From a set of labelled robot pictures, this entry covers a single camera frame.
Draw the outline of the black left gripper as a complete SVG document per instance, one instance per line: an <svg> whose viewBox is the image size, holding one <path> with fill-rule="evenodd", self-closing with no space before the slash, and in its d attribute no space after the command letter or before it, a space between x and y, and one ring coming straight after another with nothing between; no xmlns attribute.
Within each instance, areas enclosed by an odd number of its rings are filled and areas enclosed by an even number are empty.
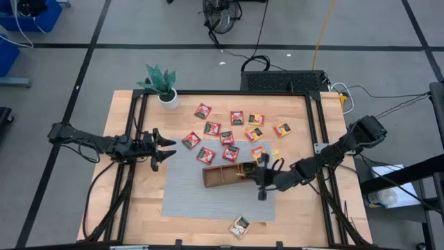
<svg viewBox="0 0 444 250"><path fill-rule="evenodd" d="M160 151L158 150L158 145L161 147L169 147L175 145L175 140L168 140L163 138L158 128L154 128L150 133L148 131L141 132L141 142L143 144L144 156L149 156L151 158L151 169L154 172L159 170L158 163L162 163L168 157L174 155L176 150Z"/></svg>

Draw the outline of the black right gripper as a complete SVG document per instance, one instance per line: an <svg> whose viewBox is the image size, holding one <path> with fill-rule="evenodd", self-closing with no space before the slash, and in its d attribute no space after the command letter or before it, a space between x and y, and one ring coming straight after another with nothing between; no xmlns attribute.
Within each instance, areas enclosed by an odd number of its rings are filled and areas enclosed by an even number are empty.
<svg viewBox="0 0 444 250"><path fill-rule="evenodd" d="M269 169L269 160L270 156L267 153L262 153L258 158L258 163L263 163L263 167L245 167L246 175L244 175L244 178L253 180L259 186L258 199L260 201L267 199L268 191L278 190L284 192L302 181L302 176L294 169L287 172L283 172L280 169L276 170L274 167Z"/></svg>

